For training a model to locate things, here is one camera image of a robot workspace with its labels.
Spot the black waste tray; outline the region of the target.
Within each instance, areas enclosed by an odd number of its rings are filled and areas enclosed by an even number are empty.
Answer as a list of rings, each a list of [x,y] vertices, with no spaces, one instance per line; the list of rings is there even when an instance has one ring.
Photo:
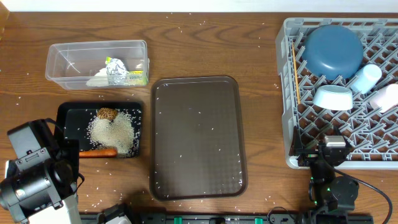
[[[132,158],[140,154],[142,106],[136,102],[121,101],[73,101],[61,104],[58,107],[55,136],[66,140],[78,140],[80,151],[98,149],[101,144],[96,144],[90,139],[89,124],[96,118],[101,108],[111,108],[131,117],[130,123],[134,130],[132,148],[119,152],[118,157]]]

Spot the pile of rice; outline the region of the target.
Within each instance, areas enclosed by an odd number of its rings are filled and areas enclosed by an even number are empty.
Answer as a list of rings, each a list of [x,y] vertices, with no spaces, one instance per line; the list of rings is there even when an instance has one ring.
[[[93,149],[114,148],[118,157],[134,157],[139,148],[141,122],[127,111],[119,111],[112,120],[95,116],[89,123],[87,136]]]

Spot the orange carrot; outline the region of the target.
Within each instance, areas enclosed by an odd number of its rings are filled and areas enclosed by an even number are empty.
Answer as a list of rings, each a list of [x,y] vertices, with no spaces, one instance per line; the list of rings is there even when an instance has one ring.
[[[91,151],[81,151],[79,153],[80,158],[107,158],[116,157],[117,155],[118,151],[115,148],[95,149]]]

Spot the brown dried mushroom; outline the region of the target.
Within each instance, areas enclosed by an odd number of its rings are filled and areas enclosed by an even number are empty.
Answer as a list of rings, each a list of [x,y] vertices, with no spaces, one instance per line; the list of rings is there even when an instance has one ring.
[[[109,121],[114,120],[118,115],[118,111],[111,108],[101,108],[98,110],[96,116],[99,119],[107,119]]]

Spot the light blue plastic cup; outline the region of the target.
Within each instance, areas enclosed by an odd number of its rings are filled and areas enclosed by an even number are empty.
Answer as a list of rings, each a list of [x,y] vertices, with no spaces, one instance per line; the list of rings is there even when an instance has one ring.
[[[355,74],[357,79],[351,85],[354,92],[366,94],[382,77],[382,70],[375,64],[367,64]]]

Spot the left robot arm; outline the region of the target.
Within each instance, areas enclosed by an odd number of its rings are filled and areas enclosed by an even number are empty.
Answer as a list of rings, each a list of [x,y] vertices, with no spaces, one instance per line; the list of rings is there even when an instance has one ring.
[[[57,139],[49,128],[52,122],[37,119],[7,132],[17,157],[6,163],[2,208],[20,224],[132,223],[125,204],[99,213],[79,212],[77,190],[85,180],[79,172],[79,143]]]

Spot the grey dishwasher rack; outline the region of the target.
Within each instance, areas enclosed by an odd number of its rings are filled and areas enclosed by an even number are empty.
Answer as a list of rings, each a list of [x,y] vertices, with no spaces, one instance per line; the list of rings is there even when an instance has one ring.
[[[349,88],[357,79],[337,77],[329,81],[307,70],[307,62],[302,58],[304,40],[315,29],[325,25],[343,26],[353,31],[363,46],[363,63],[373,63],[382,70],[382,77],[369,93],[354,93],[353,108],[348,111],[327,110],[312,103],[318,87],[330,83]],[[293,42],[300,88],[299,105],[295,90]],[[296,157],[289,156],[294,127],[298,128],[306,148],[315,146],[322,134],[328,134],[337,127],[353,147],[340,169],[396,170],[397,107],[380,113],[380,109],[373,109],[369,101],[378,90],[397,83],[397,19],[291,17],[282,24],[275,46],[284,110],[282,133],[286,164],[299,169]]]

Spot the white plastic cup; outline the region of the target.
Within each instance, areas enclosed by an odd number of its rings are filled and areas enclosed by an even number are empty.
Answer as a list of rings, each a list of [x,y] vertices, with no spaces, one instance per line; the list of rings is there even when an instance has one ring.
[[[397,84],[390,84],[380,90],[370,99],[369,104],[373,109],[380,108],[380,113],[385,113],[397,105]]]

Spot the dark blue plate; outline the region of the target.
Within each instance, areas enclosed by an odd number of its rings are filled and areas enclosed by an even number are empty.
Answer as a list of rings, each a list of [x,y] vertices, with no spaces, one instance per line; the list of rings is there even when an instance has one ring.
[[[303,46],[302,58],[307,62],[307,70],[327,80],[338,76],[351,78],[363,59],[359,37],[343,26],[321,26],[309,34]]]

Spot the aluminium foil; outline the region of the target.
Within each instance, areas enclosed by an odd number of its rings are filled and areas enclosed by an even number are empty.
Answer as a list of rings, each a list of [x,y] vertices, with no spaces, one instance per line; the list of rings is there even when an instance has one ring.
[[[123,61],[118,58],[107,57],[105,64],[109,85],[125,85],[129,72]]]

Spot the dark brown serving tray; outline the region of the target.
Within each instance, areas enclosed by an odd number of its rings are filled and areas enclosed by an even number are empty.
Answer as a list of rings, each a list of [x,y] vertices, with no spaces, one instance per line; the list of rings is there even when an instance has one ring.
[[[150,191],[160,201],[238,197],[248,186],[239,86],[167,78],[150,106]]]

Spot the light blue bowl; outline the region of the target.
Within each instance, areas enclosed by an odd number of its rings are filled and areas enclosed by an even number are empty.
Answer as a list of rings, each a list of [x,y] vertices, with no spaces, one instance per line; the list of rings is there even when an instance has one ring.
[[[353,108],[353,94],[343,86],[323,85],[315,92],[313,104],[328,110],[346,111]]]

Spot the white napkin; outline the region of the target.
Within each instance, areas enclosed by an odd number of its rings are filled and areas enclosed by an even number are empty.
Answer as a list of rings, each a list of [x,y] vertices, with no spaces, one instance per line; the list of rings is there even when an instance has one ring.
[[[102,68],[98,73],[91,77],[87,82],[87,86],[104,87],[109,85],[107,69]]]

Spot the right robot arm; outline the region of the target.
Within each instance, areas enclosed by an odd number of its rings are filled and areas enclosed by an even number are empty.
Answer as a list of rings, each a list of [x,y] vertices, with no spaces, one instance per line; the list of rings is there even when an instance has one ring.
[[[305,149],[299,129],[294,128],[289,155],[297,157],[299,167],[310,169],[308,197],[315,204],[315,208],[297,215],[295,223],[348,223],[348,212],[355,208],[359,184],[343,175],[337,177],[335,167],[346,160],[351,150],[337,127],[332,135],[324,135],[310,149]]]

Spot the yellow green snack wrapper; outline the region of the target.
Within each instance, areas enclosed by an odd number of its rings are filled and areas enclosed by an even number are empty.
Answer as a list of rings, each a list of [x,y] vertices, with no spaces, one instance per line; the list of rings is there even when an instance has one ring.
[[[125,85],[118,85],[118,86],[135,86],[135,85],[147,85],[147,77],[144,74],[143,70],[134,70],[134,71],[128,71],[128,75],[126,78],[126,84]]]

